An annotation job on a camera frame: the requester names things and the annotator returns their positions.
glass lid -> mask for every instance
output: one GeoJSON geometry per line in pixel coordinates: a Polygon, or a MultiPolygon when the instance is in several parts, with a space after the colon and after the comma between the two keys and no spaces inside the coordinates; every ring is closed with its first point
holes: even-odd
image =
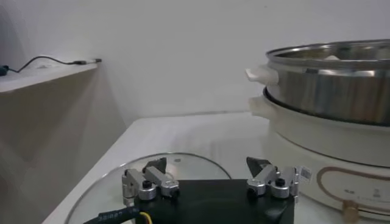
{"type": "Polygon", "coordinates": [[[95,218],[100,212],[125,208],[122,199],[122,174],[126,169],[139,171],[147,162],[166,158],[166,174],[176,180],[217,180],[231,179],[219,164],[210,159],[190,153],[161,153],[136,159],[115,168],[90,186],[70,211],[66,222],[84,223],[95,218]]]}

black cable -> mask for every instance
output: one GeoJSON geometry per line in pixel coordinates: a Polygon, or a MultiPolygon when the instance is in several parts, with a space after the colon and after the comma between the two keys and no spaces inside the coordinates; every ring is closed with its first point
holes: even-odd
{"type": "Polygon", "coordinates": [[[13,71],[15,73],[19,73],[21,72],[23,69],[25,69],[27,66],[29,66],[33,61],[35,61],[36,59],[40,59],[40,58],[45,58],[45,59],[50,59],[52,61],[55,61],[57,63],[60,63],[60,64],[63,64],[63,65],[86,65],[86,64],[89,64],[89,63],[98,63],[98,62],[101,62],[102,60],[100,58],[97,58],[97,59],[94,59],[92,61],[71,61],[71,62],[64,62],[64,61],[60,61],[58,59],[55,59],[55,58],[52,58],[52,57],[48,57],[48,56],[36,56],[34,58],[31,58],[25,65],[22,66],[22,68],[20,68],[19,70],[14,70],[14,69],[11,69],[11,68],[8,68],[9,71],[13,71]]]}
{"type": "Polygon", "coordinates": [[[140,215],[140,210],[136,207],[126,207],[124,209],[102,212],[84,224],[120,224],[140,215]]]}

label sticker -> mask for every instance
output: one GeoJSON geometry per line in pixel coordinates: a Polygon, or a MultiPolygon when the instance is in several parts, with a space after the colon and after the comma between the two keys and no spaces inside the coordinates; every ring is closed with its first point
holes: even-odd
{"type": "Polygon", "coordinates": [[[311,180],[311,170],[305,166],[300,167],[300,178],[301,180],[310,181],[311,180]]]}

white table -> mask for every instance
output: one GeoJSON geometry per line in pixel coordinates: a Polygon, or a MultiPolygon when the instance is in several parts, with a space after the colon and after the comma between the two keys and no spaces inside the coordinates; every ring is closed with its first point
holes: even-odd
{"type": "MultiPolygon", "coordinates": [[[[249,178],[245,158],[261,157],[268,121],[249,113],[158,117],[134,122],[44,224],[64,223],[76,200],[101,176],[139,157],[161,152],[190,152],[212,159],[233,178],[249,178]]],[[[342,224],[341,213],[304,196],[296,209],[299,224],[342,224]]],[[[360,223],[384,223],[362,220],[360,223]]]]}

white shelf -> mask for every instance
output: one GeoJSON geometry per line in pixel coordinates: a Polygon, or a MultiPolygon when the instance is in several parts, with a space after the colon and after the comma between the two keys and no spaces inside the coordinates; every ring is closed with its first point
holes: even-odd
{"type": "Polygon", "coordinates": [[[0,93],[94,70],[97,67],[97,64],[69,65],[54,68],[26,69],[19,74],[9,71],[6,76],[0,77],[0,93]]]}

